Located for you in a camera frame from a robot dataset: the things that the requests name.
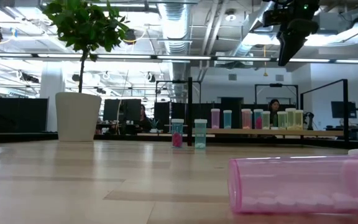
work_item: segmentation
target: woman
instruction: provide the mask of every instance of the woman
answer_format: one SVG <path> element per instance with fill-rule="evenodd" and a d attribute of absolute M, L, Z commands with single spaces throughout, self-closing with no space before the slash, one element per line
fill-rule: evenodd
<path fill-rule="evenodd" d="M 152 124 L 149 120 L 149 118 L 146 116 L 146 108 L 144 105 L 140 106 L 140 122 L 139 122 L 139 128 L 142 131 L 150 131 L 152 129 Z"/>
<path fill-rule="evenodd" d="M 268 104 L 270 111 L 270 127 L 277 127 L 277 112 L 280 109 L 280 102 L 278 99 L 272 99 Z"/>

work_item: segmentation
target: white planter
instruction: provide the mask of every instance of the white planter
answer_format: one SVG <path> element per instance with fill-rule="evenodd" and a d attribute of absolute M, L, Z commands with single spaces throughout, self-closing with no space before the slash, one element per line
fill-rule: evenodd
<path fill-rule="evenodd" d="M 102 99 L 83 93 L 57 93 L 57 131 L 60 141 L 93 141 Z"/>

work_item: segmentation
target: container lid with holes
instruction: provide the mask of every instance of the container lid with holes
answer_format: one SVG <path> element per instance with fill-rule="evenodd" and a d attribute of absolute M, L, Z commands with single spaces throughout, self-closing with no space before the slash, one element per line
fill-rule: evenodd
<path fill-rule="evenodd" d="M 172 123 L 182 123 L 183 124 L 183 122 L 185 122 L 185 120 L 183 120 L 183 119 L 171 119 L 171 122 Z"/>
<path fill-rule="evenodd" d="M 194 120 L 194 123 L 197 123 L 197 124 L 206 124 L 207 120 L 205 119 L 195 119 Z"/>

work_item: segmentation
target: pillar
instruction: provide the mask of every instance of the pillar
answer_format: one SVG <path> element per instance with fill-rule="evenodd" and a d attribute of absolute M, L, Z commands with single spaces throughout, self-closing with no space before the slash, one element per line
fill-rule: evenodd
<path fill-rule="evenodd" d="M 57 131 L 56 93 L 65 91 L 63 62 L 44 62 L 41 75 L 40 98 L 48 98 L 47 131 Z"/>

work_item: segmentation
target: clear plastic cup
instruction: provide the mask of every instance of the clear plastic cup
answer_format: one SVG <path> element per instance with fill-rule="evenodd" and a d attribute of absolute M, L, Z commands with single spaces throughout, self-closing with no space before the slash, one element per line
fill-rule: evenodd
<path fill-rule="evenodd" d="M 211 109 L 211 127 L 213 129 L 219 129 L 220 125 L 220 116 L 221 116 L 221 110 L 220 109 Z"/>
<path fill-rule="evenodd" d="M 294 129 L 303 130 L 303 110 L 295 111 Z"/>
<path fill-rule="evenodd" d="M 270 111 L 262 112 L 262 129 L 270 129 Z"/>
<path fill-rule="evenodd" d="M 287 129 L 294 130 L 295 128 L 295 108 L 287 108 L 285 112 L 287 112 Z"/>
<path fill-rule="evenodd" d="M 231 129 L 231 110 L 223 111 L 223 127 L 225 129 Z"/>
<path fill-rule="evenodd" d="M 252 111 L 251 109 L 241 109 L 242 128 L 252 129 Z"/>
<path fill-rule="evenodd" d="M 172 146 L 173 147 L 181 147 L 183 144 L 182 136 L 183 136 L 183 119 L 172 119 Z"/>
<path fill-rule="evenodd" d="M 254 110 L 254 126 L 255 129 L 262 129 L 262 113 L 264 111 L 262 109 Z"/>
<path fill-rule="evenodd" d="M 205 149 L 206 146 L 206 123 L 205 119 L 196 119 L 195 123 L 195 146 L 196 149 Z"/>
<path fill-rule="evenodd" d="M 287 122 L 285 121 L 287 117 L 287 112 L 279 111 L 277 112 L 278 128 L 285 130 L 287 128 Z"/>
<path fill-rule="evenodd" d="M 346 156 L 231 159 L 234 212 L 358 213 L 358 149 Z"/>

